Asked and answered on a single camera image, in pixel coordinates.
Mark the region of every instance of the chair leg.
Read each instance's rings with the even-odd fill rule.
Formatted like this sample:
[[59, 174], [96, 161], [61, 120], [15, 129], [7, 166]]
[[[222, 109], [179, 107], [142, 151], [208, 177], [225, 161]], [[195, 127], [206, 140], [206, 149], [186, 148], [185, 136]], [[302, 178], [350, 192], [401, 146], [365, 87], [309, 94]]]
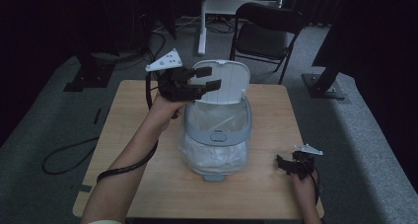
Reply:
[[290, 58], [290, 56], [286, 57], [286, 62], [285, 62], [285, 65], [283, 66], [282, 74], [280, 75], [280, 79], [279, 79], [279, 85], [282, 84], [283, 78], [285, 77], [285, 72], [286, 72], [286, 69], [287, 69], [287, 65], [289, 63], [289, 58]]
[[283, 63], [283, 59], [282, 59], [282, 60], [280, 60], [280, 62], [277, 64], [276, 69], [275, 69], [273, 72], [277, 72], [277, 70], [279, 70], [280, 65], [282, 65], [282, 63]]
[[234, 48], [234, 46], [231, 46], [231, 53], [230, 53], [230, 60], [235, 60], [235, 48]]

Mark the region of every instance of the black wall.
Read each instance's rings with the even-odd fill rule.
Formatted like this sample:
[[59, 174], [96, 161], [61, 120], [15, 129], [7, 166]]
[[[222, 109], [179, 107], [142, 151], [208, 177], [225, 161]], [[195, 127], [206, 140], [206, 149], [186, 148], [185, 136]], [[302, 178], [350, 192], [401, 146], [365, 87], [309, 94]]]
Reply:
[[145, 0], [0, 0], [0, 146], [77, 51], [118, 54], [147, 45], [142, 24], [151, 23], [150, 8]]
[[[346, 0], [313, 63], [341, 64], [342, 72], [355, 79], [416, 190], [417, 43], [416, 0]], [[379, 151], [370, 156], [379, 156]]]

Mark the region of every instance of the gray carpet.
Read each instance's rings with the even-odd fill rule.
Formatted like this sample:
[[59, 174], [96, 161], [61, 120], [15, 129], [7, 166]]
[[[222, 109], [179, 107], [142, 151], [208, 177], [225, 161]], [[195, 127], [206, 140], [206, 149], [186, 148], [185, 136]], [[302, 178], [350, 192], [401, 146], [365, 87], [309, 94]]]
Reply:
[[[217, 29], [227, 28], [213, 25]], [[416, 223], [418, 197], [399, 167], [352, 78], [340, 74], [337, 83], [347, 100], [312, 99], [302, 74], [320, 73], [311, 67], [327, 28], [305, 28], [298, 38], [283, 85], [287, 87], [305, 143], [324, 152], [317, 158], [322, 203], [327, 223]], [[198, 30], [182, 28], [177, 40], [168, 34], [160, 56], [176, 48], [187, 66], [204, 59], [228, 59], [232, 35], [208, 32], [206, 54], [197, 55]], [[163, 43], [153, 36], [156, 52]], [[274, 65], [240, 60], [251, 71], [251, 83], [276, 84]], [[97, 137], [120, 81], [144, 79], [145, 60], [119, 64], [105, 89], [63, 93], [79, 63], [70, 58], [59, 67], [36, 102], [0, 150], [0, 223], [78, 223], [72, 205], [90, 158], [75, 170], [45, 174], [40, 165], [51, 151]], [[98, 110], [101, 116], [96, 120]], [[96, 141], [53, 157], [49, 170], [68, 168]], [[264, 220], [264, 223], [301, 223]]]

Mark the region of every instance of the black stand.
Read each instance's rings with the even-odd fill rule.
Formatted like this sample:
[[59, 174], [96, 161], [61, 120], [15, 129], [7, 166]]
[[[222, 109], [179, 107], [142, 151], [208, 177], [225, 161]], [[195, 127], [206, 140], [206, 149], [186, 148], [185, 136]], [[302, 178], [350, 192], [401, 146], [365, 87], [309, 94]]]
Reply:
[[73, 82], [67, 83], [64, 92], [82, 92], [84, 88], [106, 88], [113, 73], [114, 65], [107, 65], [96, 74], [86, 76], [86, 69], [82, 66], [74, 77]]
[[317, 82], [319, 81], [321, 74], [303, 74], [305, 84], [310, 92], [311, 98], [320, 98], [320, 99], [337, 99], [344, 100], [346, 97], [341, 92], [340, 87], [337, 82], [333, 82], [331, 86], [326, 90], [321, 90], [318, 88]]

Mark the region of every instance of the cable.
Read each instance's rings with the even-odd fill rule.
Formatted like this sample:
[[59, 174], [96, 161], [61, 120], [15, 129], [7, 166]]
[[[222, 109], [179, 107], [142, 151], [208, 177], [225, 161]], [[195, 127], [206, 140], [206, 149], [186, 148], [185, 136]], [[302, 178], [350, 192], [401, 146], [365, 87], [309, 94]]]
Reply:
[[[149, 57], [154, 58], [153, 53], [151, 52], [150, 49], [147, 50], [146, 54], [148, 54]], [[123, 67], [116, 66], [114, 68], [114, 71], [125, 70], [125, 69], [128, 69], [128, 68], [132, 68], [132, 67], [136, 66], [137, 64], [141, 63], [142, 61], [152, 62], [153, 60], [152, 59], [146, 59], [145, 54], [144, 54], [144, 56], [142, 56], [141, 59], [139, 59], [138, 61], [133, 62], [132, 64], [124, 65]]]
[[65, 146], [65, 147], [62, 147], [62, 148], [59, 148], [59, 149], [56, 149], [56, 150], [52, 151], [51, 153], [49, 153], [43, 159], [42, 166], [41, 166], [42, 167], [42, 170], [45, 173], [49, 174], [49, 175], [61, 175], [61, 174], [64, 174], [64, 173], [67, 173], [67, 172], [70, 172], [70, 171], [74, 170], [75, 168], [77, 168], [78, 166], [80, 166], [80, 164], [82, 164], [90, 156], [90, 154], [92, 154], [95, 151], [96, 145], [89, 151], [89, 153], [82, 160], [80, 160], [76, 165], [72, 166], [71, 168], [69, 168], [67, 170], [63, 170], [63, 171], [59, 171], [59, 172], [51, 172], [51, 171], [49, 171], [46, 168], [46, 162], [48, 161], [48, 159], [51, 156], [53, 156], [54, 154], [56, 154], [56, 153], [58, 153], [60, 151], [63, 151], [63, 150], [66, 150], [66, 149], [70, 149], [70, 148], [73, 148], [73, 147], [76, 147], [76, 146], [80, 146], [82, 144], [85, 144], [85, 143], [88, 143], [88, 142], [91, 142], [91, 141], [95, 141], [95, 140], [98, 140], [98, 139], [99, 139], [98, 137], [90, 138], [90, 139], [87, 139], [85, 141], [82, 141], [82, 142], [79, 142], [79, 143], [75, 143], [75, 144], [71, 144], [71, 145], [68, 145], [68, 146]]
[[157, 35], [157, 36], [159, 36], [162, 40], [163, 40], [163, 43], [162, 43], [162, 45], [160, 46], [160, 48], [157, 50], [157, 52], [155, 53], [155, 54], [153, 54], [152, 52], [151, 52], [151, 50], [150, 50], [150, 53], [151, 53], [151, 55], [152, 55], [152, 57], [153, 57], [153, 59], [152, 59], [152, 61], [154, 62], [154, 61], [156, 61], [157, 60], [157, 56], [158, 56], [158, 54], [161, 52], [161, 50], [163, 49], [163, 47], [164, 47], [164, 45], [166, 45], [166, 37], [164, 37], [163, 35], [161, 35], [161, 34], [159, 34], [159, 33], [152, 33], [153, 35]]
[[114, 58], [114, 59], [103, 59], [97, 56], [94, 56], [96, 62], [99, 65], [114, 65], [114, 64], [119, 64], [119, 63], [126, 63], [126, 62], [132, 62], [135, 61], [137, 59], [140, 59], [141, 57], [144, 56], [144, 54], [149, 50], [148, 47], [143, 47], [143, 48], [138, 48], [136, 49], [132, 54], [124, 56], [124, 57], [118, 57], [118, 58]]
[[[196, 20], [198, 20], [200, 18], [200, 15], [197, 17], [194, 17], [192, 20], [190, 20], [189, 22], [185, 23], [185, 24], [175, 24], [176, 25], [176, 30], [182, 29], [186, 26], [193, 26], [192, 23]], [[159, 26], [157, 27], [155, 30], [152, 30], [153, 33], [157, 33], [157, 34], [166, 34], [168, 33], [168, 31], [160, 31], [161, 29], [163, 29], [164, 26]]]
[[[305, 164], [304, 160], [305, 157], [302, 155], [302, 153], [299, 153], [299, 160], [302, 162], [302, 164], [304, 165], [305, 170], [308, 170], [307, 165]], [[313, 173], [310, 173], [310, 177], [313, 180], [313, 188], [314, 188], [314, 195], [315, 195], [315, 204], [317, 204], [318, 200], [319, 200], [319, 171], [317, 170], [317, 168], [313, 168], [314, 171], [316, 171], [317, 174], [317, 184], [316, 181], [314, 179]]]
[[[152, 104], [152, 98], [151, 98], [151, 73], [150, 72], [147, 73], [147, 76], [145, 77], [145, 80], [146, 80], [146, 84], [145, 84], [146, 100], [147, 100], [148, 109], [150, 109], [151, 106], [153, 105]], [[103, 178], [128, 173], [128, 172], [131, 172], [133, 170], [136, 170], [136, 169], [142, 167], [148, 161], [150, 161], [150, 159], [154, 156], [155, 152], [157, 151], [157, 147], [158, 147], [158, 140], [155, 143], [153, 149], [151, 149], [151, 151], [147, 154], [147, 156], [145, 158], [143, 158], [141, 161], [139, 161], [136, 164], [127, 166], [127, 167], [116, 168], [116, 169], [107, 170], [105, 172], [102, 172], [98, 175], [96, 183], [101, 181]]]
[[224, 21], [224, 20], [221, 20], [221, 23], [228, 27], [228, 29], [226, 31], [218, 30], [218, 29], [215, 29], [215, 28], [212, 28], [212, 27], [207, 27], [207, 26], [206, 26], [206, 29], [208, 31], [212, 32], [212, 33], [215, 33], [215, 34], [232, 34], [234, 32], [235, 27], [234, 27], [233, 24], [230, 24], [230, 23], [228, 23], [227, 21]]

